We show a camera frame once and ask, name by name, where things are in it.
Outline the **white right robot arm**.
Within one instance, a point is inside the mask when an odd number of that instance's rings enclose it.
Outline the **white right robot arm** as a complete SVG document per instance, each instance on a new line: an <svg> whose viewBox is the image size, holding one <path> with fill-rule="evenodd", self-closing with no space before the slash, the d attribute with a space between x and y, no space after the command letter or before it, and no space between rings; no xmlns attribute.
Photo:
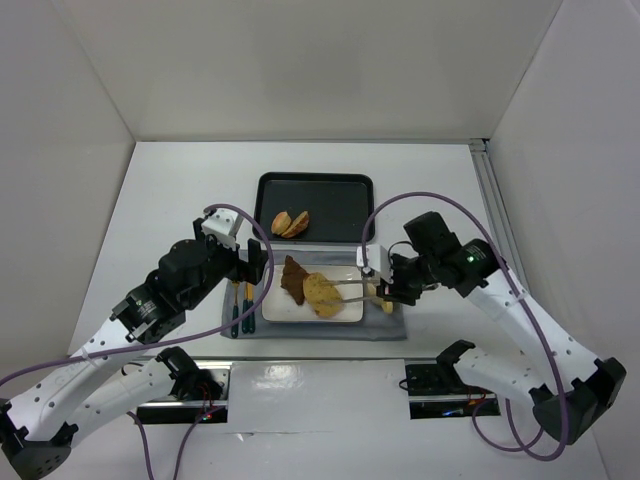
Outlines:
<svg viewBox="0 0 640 480"><path fill-rule="evenodd" d="M459 340L437 358L451 377L531 408L542 430L574 444L613 405L627 372L614 357L599 358L565 331L530 296L483 239L461 243L442 216L428 212L404 226L415 256L380 245L358 252L358 265L380 277L378 293L413 306L428 289L456 291L517 345L513 363Z"/></svg>

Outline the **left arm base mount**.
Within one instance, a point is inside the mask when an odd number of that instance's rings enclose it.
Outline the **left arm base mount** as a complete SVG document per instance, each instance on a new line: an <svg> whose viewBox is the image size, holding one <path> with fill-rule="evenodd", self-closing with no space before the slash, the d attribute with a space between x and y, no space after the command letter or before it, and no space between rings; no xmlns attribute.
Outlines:
<svg viewBox="0 0 640 480"><path fill-rule="evenodd" d="M197 361L199 373L194 380L174 387L171 392L143 403L134 413L143 425L187 425L198 415L205 424L228 421L228 395L231 364L216 361Z"/></svg>

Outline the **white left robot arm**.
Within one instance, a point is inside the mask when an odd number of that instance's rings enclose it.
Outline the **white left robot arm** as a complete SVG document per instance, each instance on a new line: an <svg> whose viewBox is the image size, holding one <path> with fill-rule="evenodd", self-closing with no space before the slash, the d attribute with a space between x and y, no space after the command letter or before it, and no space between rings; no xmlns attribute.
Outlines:
<svg viewBox="0 0 640 480"><path fill-rule="evenodd" d="M220 282L256 285L273 262L272 250L256 240L248 241L247 256L240 256L236 220L199 218L193 227L193 238L175 243L66 364L1 402L1 450L20 478L51 474L84 438L141 404L220 390L178 346L161 350L117 381L110 379L158 347Z"/></svg>

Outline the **black baking tray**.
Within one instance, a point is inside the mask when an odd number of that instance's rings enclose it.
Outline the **black baking tray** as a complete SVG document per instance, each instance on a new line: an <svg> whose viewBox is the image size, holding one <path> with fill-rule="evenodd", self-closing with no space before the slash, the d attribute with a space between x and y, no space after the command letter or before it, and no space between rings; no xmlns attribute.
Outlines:
<svg viewBox="0 0 640 480"><path fill-rule="evenodd" d="M285 211L296 218L306 211L309 226L293 242L355 245L373 210L374 184L364 174L268 172L258 182L254 219L279 242L271 233L276 215Z"/></svg>

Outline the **round pale bread roll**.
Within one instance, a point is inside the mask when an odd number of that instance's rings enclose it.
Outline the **round pale bread roll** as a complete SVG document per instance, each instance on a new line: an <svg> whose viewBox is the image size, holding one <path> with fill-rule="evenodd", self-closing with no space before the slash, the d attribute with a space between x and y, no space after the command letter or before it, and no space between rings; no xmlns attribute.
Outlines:
<svg viewBox="0 0 640 480"><path fill-rule="evenodd" d="M287 211L279 212L272 221L271 232L274 235L282 235L291 225L292 219Z"/></svg>

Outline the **brown crusted bread wedge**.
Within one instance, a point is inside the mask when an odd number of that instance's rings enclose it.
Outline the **brown crusted bread wedge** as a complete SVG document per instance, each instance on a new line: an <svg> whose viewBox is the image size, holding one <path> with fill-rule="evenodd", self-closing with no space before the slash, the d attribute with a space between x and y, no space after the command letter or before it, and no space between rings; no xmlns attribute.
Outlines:
<svg viewBox="0 0 640 480"><path fill-rule="evenodd" d="M282 238L294 238L307 229L310 221L308 211L303 211L288 226L288 228L280 234Z"/></svg>

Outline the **white rectangular plate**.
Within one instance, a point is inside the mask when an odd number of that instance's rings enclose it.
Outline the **white rectangular plate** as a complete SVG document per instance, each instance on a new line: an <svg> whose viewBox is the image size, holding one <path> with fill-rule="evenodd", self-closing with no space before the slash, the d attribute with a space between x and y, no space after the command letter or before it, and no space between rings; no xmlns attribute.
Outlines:
<svg viewBox="0 0 640 480"><path fill-rule="evenodd" d="M303 264L302 268L308 273L321 273L329 280L361 279L360 272L355 266ZM271 288L261 304L261 314L266 321L275 323L348 324L357 323L363 318L364 306L362 302L345 304L331 318L319 317L307 302L303 305L297 305L293 297L280 286L283 269L283 265L275 267Z"/></svg>

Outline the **aluminium frame rail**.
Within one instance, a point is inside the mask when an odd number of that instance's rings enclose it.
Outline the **aluminium frame rail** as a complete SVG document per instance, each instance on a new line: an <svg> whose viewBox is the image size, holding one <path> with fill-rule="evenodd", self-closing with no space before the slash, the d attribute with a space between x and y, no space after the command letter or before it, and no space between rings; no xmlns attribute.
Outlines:
<svg viewBox="0 0 640 480"><path fill-rule="evenodd" d="M472 139L469 150L483 197L491 234L508 266L527 291L529 283L524 272L511 222L489 156L489 142Z"/></svg>

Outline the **silver metal tongs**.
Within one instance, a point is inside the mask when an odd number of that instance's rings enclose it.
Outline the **silver metal tongs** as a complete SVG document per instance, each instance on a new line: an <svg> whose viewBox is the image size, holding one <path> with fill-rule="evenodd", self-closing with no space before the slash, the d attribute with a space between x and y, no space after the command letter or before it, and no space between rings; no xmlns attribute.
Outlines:
<svg viewBox="0 0 640 480"><path fill-rule="evenodd" d="M370 301L367 298L367 294L366 294L366 284L371 282L347 281L346 283L340 283L340 282L330 281L330 283L337 288L337 290L340 292L341 296L343 297L343 301L342 301L343 305L350 304L350 303ZM431 284L431 285L423 286L418 290L404 293L405 295L404 304L413 305L422 293L437 290L439 287L440 287L439 284Z"/></svg>

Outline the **yellow ceramic mug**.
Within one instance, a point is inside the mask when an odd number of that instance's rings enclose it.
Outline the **yellow ceramic mug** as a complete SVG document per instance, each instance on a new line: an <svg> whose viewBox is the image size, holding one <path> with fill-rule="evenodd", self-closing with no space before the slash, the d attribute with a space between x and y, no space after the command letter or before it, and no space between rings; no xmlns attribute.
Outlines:
<svg viewBox="0 0 640 480"><path fill-rule="evenodd" d="M392 314L393 313L393 310L394 310L393 303L391 301L387 301L387 300L382 299L377 294L376 285L371 284L371 283L367 283L366 284L366 294L367 294L367 298L372 303L374 303L375 305L380 307L384 313L386 313L386 314Z"/></svg>

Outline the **brown chocolate croissant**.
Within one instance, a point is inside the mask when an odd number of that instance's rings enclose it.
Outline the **brown chocolate croissant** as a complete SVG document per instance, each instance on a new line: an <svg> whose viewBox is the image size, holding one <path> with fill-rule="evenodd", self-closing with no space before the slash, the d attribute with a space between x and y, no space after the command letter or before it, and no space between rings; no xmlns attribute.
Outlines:
<svg viewBox="0 0 640 480"><path fill-rule="evenodd" d="M285 257L280 286L298 306L305 303L304 280L309 273L291 255Z"/></svg>

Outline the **tan seeded bread slice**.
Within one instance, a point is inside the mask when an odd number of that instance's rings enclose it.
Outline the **tan seeded bread slice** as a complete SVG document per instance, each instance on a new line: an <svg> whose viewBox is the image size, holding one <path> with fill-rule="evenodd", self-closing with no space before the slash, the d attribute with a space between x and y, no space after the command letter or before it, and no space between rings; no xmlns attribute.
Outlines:
<svg viewBox="0 0 640 480"><path fill-rule="evenodd" d="M303 294L319 318L329 319L343 308L343 297L321 273L311 273L303 280Z"/></svg>

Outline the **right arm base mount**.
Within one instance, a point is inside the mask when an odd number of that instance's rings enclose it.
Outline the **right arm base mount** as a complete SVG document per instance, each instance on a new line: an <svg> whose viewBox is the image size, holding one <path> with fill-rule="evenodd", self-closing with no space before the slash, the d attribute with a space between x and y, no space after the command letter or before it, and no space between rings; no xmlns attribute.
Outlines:
<svg viewBox="0 0 640 480"><path fill-rule="evenodd" d="M477 406L479 416L501 415L493 392L446 379L435 362L406 363L398 387L408 395L412 420L471 417Z"/></svg>

